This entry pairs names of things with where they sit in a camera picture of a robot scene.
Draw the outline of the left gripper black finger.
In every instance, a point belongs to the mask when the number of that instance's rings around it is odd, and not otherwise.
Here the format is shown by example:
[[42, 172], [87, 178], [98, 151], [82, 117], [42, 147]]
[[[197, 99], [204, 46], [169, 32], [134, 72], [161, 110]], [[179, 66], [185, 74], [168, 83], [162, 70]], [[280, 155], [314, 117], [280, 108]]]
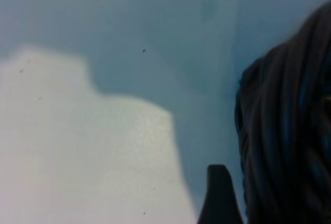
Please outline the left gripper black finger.
[[243, 223], [232, 178], [224, 165], [207, 167], [207, 192], [198, 223]]

